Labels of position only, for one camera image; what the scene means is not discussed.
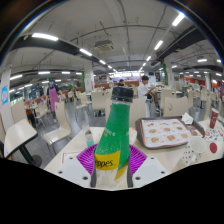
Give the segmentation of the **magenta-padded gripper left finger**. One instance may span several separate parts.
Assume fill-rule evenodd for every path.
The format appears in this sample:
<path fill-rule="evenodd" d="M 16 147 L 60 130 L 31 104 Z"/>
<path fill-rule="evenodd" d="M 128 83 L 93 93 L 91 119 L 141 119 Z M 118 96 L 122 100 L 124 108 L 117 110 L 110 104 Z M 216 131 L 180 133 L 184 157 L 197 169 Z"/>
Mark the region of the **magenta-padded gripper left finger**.
<path fill-rule="evenodd" d="M 69 156 L 57 171 L 57 175 L 84 188 L 96 186 L 95 152 L 96 145 L 90 146 L 77 156 Z"/>

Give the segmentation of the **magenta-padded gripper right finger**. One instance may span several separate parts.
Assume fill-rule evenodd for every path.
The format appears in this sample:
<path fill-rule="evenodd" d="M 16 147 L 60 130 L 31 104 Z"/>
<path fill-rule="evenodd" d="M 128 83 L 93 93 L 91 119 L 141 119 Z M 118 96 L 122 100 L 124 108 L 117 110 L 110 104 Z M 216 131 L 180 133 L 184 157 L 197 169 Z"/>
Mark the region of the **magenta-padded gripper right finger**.
<path fill-rule="evenodd" d="M 128 187 L 140 188 L 167 176 L 169 172 L 155 156 L 147 156 L 135 146 L 130 146 Z"/>

